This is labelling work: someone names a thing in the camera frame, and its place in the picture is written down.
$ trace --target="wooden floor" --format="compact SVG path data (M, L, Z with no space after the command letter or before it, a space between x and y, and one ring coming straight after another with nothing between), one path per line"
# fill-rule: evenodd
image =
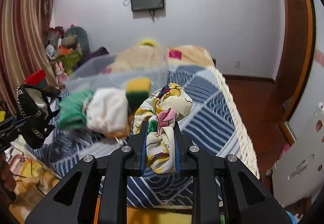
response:
M284 114L283 100L271 82L226 79L226 83L252 140L262 182L270 189L265 171L276 162L288 143L278 126Z

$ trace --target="blue striped bedsheet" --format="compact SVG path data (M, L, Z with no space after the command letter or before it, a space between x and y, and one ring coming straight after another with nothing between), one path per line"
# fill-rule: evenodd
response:
M179 121L183 134L193 144L206 149L211 155L225 157L235 154L241 157L238 138L226 100L215 75L195 65L171 66L168 83L181 85L192 98L190 114ZM58 117L52 119L56 124ZM120 144L98 133L89 131L60 131L55 129L51 140L42 148L27 149L41 162L63 177L86 154L95 157L109 155ZM218 198L221 192L218 179ZM177 173L159 175L150 167L142 177L129 177L127 181L127 205L133 207L192 206L193 179L179 177Z

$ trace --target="green object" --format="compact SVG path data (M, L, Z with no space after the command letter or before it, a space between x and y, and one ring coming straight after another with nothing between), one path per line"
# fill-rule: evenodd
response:
M59 103L61 108L57 128L60 130L81 129L86 126L86 117L82 113L83 104L92 97L91 90L72 93Z
M225 216L221 215L221 224L225 224Z
M79 62L81 59L81 55L77 51L73 51L64 56L64 61L62 61L63 68L67 75L71 75L73 73L72 67Z
M139 108L149 96L150 93L148 91L133 91L126 93L126 98L132 111Z
M64 37L69 37L72 35L78 35L79 37L79 43L82 51L82 55L84 56L88 52L90 52L90 47L89 47L89 41L88 41L88 35L86 31L81 28L81 27L72 27L65 31Z
M59 63L62 61L62 66L67 75L71 75L73 73L72 67L79 62L82 56L78 51L73 51L67 55L60 55L56 59L51 60L52 69L55 73L56 67L55 63Z
M152 133L152 132L155 132L155 133L158 132L158 121L157 120L152 120L148 126L147 133Z

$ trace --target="baseboard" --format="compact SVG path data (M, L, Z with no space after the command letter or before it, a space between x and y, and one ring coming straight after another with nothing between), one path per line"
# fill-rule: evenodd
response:
M279 126L283 130L284 134L286 135L286 138L287 138L289 144L292 145L296 141L296 139L295 139L295 136L293 135L293 132L291 131L288 123L281 122L281 123L279 123Z
M254 81L264 81L264 82L271 82L274 84L274 79L271 78L263 78L263 77L252 77L252 76L240 76L240 75L223 75L224 78L227 80L254 80Z

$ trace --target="white towel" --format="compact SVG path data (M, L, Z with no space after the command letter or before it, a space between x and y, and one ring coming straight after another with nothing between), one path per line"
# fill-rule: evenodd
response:
M108 134L126 129L128 101L124 90L98 89L88 104L87 127L98 133Z

